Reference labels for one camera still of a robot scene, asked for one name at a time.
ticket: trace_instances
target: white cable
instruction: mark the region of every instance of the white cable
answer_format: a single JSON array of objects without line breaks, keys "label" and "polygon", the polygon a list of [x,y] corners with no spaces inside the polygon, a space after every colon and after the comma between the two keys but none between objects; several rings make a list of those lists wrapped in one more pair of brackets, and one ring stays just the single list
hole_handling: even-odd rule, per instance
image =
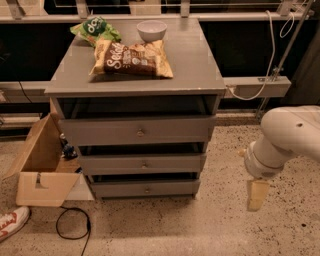
[{"label": "white cable", "polygon": [[[291,29],[292,29],[292,27],[293,27],[293,25],[294,25],[294,15],[293,15],[292,12],[290,12],[290,14],[291,14],[291,17],[287,20],[287,22],[283,25],[283,27],[282,27],[281,30],[280,30],[280,37],[281,37],[281,38],[285,38],[285,37],[289,34],[289,32],[291,31]],[[289,30],[287,31],[287,33],[285,33],[284,35],[282,35],[283,29],[287,26],[288,22],[289,22],[291,19],[292,19],[292,22],[291,22],[291,26],[290,26]]]},{"label": "white cable", "polygon": [[276,52],[276,47],[275,47],[274,35],[273,35],[272,18],[271,18],[271,15],[270,15],[270,12],[269,12],[269,11],[266,11],[266,13],[267,13],[268,16],[269,16],[270,33],[271,33],[271,38],[272,38],[272,49],[273,49],[272,55],[271,55],[271,58],[270,58],[270,62],[269,62],[269,67],[268,67],[268,70],[267,70],[267,74],[266,74],[266,76],[265,76],[264,83],[263,83],[261,89],[259,90],[259,92],[258,92],[256,95],[254,95],[254,96],[252,96],[252,97],[250,97],[250,98],[243,98],[243,97],[241,97],[241,96],[236,95],[236,94],[231,90],[231,89],[232,89],[231,87],[233,87],[233,86],[232,86],[232,85],[226,85],[227,88],[229,89],[230,93],[232,94],[232,96],[235,97],[235,98],[237,98],[237,99],[239,99],[239,100],[253,100],[253,99],[257,98],[257,97],[260,95],[260,93],[263,91],[264,87],[265,87],[266,84],[267,84],[267,80],[268,80],[268,77],[269,77],[270,68],[271,68],[271,65],[272,65],[272,61],[273,61],[273,58],[274,58],[274,54],[275,54],[275,52]]}]

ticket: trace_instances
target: drawer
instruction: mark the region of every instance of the drawer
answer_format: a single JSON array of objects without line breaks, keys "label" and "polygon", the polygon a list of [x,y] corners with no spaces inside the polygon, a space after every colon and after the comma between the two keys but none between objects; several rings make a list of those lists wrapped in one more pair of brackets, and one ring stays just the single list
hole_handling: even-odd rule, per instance
[{"label": "drawer", "polygon": [[214,116],[145,119],[61,120],[61,128],[74,146],[130,145],[169,142],[207,142]]},{"label": "drawer", "polygon": [[205,154],[154,156],[80,156],[85,175],[201,172]]},{"label": "drawer", "polygon": [[161,182],[122,182],[100,183],[91,185],[98,198],[144,197],[195,195],[200,186],[200,180],[193,181],[161,181]]}]

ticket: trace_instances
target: cabinet top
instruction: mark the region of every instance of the cabinet top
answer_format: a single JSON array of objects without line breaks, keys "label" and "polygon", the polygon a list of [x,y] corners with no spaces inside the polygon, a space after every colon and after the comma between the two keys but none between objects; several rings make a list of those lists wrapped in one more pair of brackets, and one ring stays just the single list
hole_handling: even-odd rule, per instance
[{"label": "cabinet top", "polygon": [[[143,95],[223,95],[225,85],[197,19],[161,19],[168,28],[164,37],[172,79],[136,75],[89,75],[95,64],[94,48],[73,40],[45,93],[50,97],[108,97]],[[143,43],[136,26],[142,20],[112,20],[121,43]]]}]

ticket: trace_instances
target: black cable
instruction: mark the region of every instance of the black cable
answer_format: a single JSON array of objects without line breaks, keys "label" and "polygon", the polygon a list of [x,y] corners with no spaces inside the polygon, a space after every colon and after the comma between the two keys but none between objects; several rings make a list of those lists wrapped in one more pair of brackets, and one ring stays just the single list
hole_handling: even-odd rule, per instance
[{"label": "black cable", "polygon": [[[1,64],[5,63],[6,60],[7,60],[7,59],[5,59],[5,58],[3,58],[3,57],[1,57],[1,56],[0,56],[0,59],[2,60],[2,63],[1,63]],[[19,85],[20,85],[20,87],[21,87],[21,91],[22,91],[23,95],[28,99],[28,101],[29,101],[30,103],[33,103],[33,102],[30,100],[30,98],[28,97],[28,95],[26,94],[26,92],[25,92],[25,90],[24,90],[24,88],[23,88],[23,86],[22,86],[22,84],[21,84],[20,79],[18,78],[17,74],[13,71],[13,68],[12,68],[12,67],[10,67],[10,71],[11,71],[11,73],[15,76],[16,80],[18,81],[18,83],[19,83]]]},{"label": "black cable", "polygon": [[[84,210],[82,210],[82,209],[80,209],[80,208],[77,208],[77,207],[66,208],[66,207],[61,206],[61,208],[62,208],[62,209],[65,209],[65,211],[62,212],[62,213],[60,214],[59,218],[57,219],[57,222],[56,222],[56,230],[57,230],[57,233],[58,233],[58,235],[59,235],[61,238],[63,238],[63,239],[68,239],[68,240],[79,240],[79,239],[84,238],[85,236],[87,236],[87,241],[86,241],[86,243],[85,243],[85,245],[84,245],[84,248],[83,248],[83,250],[82,250],[82,253],[81,253],[81,256],[82,256],[82,255],[84,254],[84,251],[85,251],[86,247],[87,247],[87,244],[88,244],[88,241],[89,241],[89,238],[90,238],[90,234],[91,234],[91,222],[90,222],[89,215],[88,215]],[[58,229],[59,220],[60,220],[61,217],[62,217],[66,212],[68,212],[68,211],[81,212],[81,213],[83,213],[83,214],[86,216],[86,218],[87,218],[87,232],[86,232],[84,235],[82,235],[82,236],[80,236],[80,237],[67,237],[67,236],[61,235],[61,233],[60,233],[60,231],[59,231],[59,229]]]}]

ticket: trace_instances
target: white bowl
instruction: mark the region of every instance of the white bowl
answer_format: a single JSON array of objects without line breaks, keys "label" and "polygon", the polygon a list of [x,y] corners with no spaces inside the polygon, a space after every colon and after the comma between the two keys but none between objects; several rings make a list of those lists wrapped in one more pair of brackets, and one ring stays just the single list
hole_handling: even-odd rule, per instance
[{"label": "white bowl", "polygon": [[137,25],[140,37],[146,43],[161,40],[167,30],[167,24],[159,20],[146,20]]}]

